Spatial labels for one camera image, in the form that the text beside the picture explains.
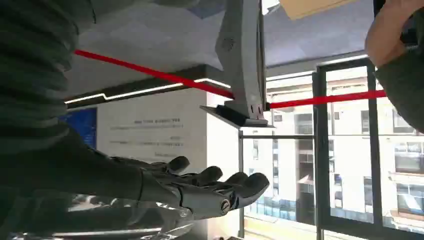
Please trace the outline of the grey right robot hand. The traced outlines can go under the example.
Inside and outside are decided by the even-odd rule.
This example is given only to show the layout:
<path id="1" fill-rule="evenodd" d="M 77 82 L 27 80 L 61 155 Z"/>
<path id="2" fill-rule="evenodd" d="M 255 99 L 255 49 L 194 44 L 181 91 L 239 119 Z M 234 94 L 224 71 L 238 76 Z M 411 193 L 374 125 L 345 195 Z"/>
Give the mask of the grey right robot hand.
<path id="1" fill-rule="evenodd" d="M 179 175 L 184 157 L 169 163 L 134 163 L 109 157 L 69 131 L 59 137 L 0 136 L 0 218 L 24 208 L 35 191 L 86 194 L 159 202 L 189 209 L 197 220 L 226 215 L 255 202 L 268 188 L 261 173 L 233 174 L 222 182 L 221 169 Z"/>

